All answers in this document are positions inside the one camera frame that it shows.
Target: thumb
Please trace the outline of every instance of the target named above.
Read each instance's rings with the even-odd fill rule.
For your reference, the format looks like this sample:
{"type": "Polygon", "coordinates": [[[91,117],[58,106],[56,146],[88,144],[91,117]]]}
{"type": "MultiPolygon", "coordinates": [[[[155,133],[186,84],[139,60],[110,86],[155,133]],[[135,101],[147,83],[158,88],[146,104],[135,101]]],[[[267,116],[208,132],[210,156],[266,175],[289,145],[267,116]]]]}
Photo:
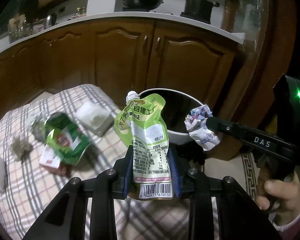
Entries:
{"type": "Polygon", "coordinates": [[[299,186],[293,182],[283,182],[277,179],[270,179],[265,182],[264,189],[271,196],[289,200],[297,197],[299,186]]]}

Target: green squeeze pouch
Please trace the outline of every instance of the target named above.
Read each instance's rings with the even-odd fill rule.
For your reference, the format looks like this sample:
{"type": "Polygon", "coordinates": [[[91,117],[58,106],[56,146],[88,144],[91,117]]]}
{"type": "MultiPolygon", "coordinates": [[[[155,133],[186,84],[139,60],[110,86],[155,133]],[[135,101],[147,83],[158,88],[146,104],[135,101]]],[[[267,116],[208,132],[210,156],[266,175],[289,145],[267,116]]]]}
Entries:
{"type": "Polygon", "coordinates": [[[47,118],[44,132],[46,143],[62,162],[69,165],[76,165],[91,145],[77,124],[62,112],[55,112],[47,118]]]}
{"type": "Polygon", "coordinates": [[[135,199],[173,197],[167,161],[169,138],[161,117],[164,105],[165,100],[158,94],[133,99],[114,120],[124,144],[133,145],[133,183],[129,196],[135,199]]]}

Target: metal bolt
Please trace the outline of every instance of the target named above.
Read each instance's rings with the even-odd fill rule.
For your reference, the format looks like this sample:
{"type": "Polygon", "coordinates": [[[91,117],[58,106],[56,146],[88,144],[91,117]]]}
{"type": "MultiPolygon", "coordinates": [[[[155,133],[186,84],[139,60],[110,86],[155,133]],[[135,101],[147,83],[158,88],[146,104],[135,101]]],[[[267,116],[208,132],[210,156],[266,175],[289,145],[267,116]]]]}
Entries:
{"type": "Polygon", "coordinates": [[[73,177],[71,180],[70,180],[70,183],[72,184],[77,184],[81,179],[79,177],[73,177]]]}
{"type": "Polygon", "coordinates": [[[232,182],[234,182],[234,178],[231,176],[225,176],[225,181],[228,183],[232,183],[232,182]]]}
{"type": "Polygon", "coordinates": [[[115,169],[108,169],[108,170],[106,171],[106,174],[108,174],[108,175],[113,175],[113,174],[115,174],[115,169]]]}
{"type": "Polygon", "coordinates": [[[197,171],[197,169],[195,169],[195,168],[190,168],[190,169],[188,170],[188,172],[189,172],[190,174],[194,175],[194,174],[196,174],[198,171],[197,171]]]}

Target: human hand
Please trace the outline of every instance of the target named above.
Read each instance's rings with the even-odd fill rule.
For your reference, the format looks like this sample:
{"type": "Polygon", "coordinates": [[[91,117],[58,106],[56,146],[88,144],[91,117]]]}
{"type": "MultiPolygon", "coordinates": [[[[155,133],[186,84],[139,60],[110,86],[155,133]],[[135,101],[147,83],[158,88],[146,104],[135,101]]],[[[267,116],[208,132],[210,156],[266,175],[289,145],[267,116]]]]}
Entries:
{"type": "Polygon", "coordinates": [[[291,182],[283,182],[271,179],[271,172],[267,166],[261,168],[256,198],[260,209],[267,210],[269,208],[268,194],[277,197],[277,201],[280,203],[275,210],[277,212],[274,218],[276,225],[286,225],[300,214],[300,182],[295,172],[291,182]]]}

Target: barcode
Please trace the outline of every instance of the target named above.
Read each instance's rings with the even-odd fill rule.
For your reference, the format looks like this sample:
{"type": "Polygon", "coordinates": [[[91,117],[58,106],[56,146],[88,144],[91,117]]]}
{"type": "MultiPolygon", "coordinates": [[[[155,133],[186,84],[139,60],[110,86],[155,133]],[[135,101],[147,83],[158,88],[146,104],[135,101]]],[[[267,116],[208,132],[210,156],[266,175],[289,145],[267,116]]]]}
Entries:
{"type": "Polygon", "coordinates": [[[140,184],[139,198],[172,197],[170,183],[140,184]]]}

